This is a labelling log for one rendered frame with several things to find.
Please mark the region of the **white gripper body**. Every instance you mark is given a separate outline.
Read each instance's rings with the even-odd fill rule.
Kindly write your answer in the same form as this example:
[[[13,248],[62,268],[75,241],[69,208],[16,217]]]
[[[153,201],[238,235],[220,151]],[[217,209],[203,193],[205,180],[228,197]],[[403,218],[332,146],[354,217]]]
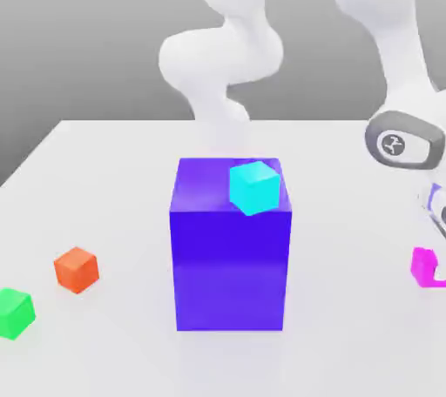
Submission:
[[[440,234],[433,245],[433,251],[437,259],[437,267],[434,273],[434,279],[437,281],[446,281],[446,236]]]

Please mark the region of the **small magenta cube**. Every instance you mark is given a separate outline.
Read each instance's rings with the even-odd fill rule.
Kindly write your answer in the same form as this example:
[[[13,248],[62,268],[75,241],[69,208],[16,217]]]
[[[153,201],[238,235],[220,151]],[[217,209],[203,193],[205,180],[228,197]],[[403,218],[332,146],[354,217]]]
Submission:
[[[436,254],[431,249],[415,247],[412,252],[410,272],[423,288],[446,288],[446,279],[436,279],[438,266]]]

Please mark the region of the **small cyan cube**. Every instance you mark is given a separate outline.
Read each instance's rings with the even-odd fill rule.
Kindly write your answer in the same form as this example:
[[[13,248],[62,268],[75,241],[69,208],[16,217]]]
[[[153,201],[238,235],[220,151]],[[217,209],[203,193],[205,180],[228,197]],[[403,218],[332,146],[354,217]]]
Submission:
[[[280,174],[263,161],[232,167],[229,200],[247,216],[276,209],[280,202]]]

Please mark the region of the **small orange cube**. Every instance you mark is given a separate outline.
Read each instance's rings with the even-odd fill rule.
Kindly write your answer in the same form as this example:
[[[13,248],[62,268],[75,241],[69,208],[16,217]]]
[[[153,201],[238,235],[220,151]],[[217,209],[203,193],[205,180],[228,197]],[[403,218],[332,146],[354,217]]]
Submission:
[[[99,279],[97,257],[73,247],[53,261],[57,282],[73,293],[81,293]]]

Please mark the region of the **small green cube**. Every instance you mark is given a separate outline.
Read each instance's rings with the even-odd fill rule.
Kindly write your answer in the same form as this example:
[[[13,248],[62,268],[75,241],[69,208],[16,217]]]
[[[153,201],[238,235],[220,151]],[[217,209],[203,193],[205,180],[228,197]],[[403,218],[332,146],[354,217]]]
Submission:
[[[15,340],[35,319],[35,308],[28,293],[0,289],[0,337]]]

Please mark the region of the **large blue box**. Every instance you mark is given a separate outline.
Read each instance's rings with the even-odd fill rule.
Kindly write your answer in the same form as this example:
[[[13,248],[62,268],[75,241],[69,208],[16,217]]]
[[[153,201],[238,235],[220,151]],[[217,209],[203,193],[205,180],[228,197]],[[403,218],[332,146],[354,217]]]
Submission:
[[[245,215],[229,199],[244,158],[182,158],[169,210],[176,326],[180,331],[283,328],[292,206]]]

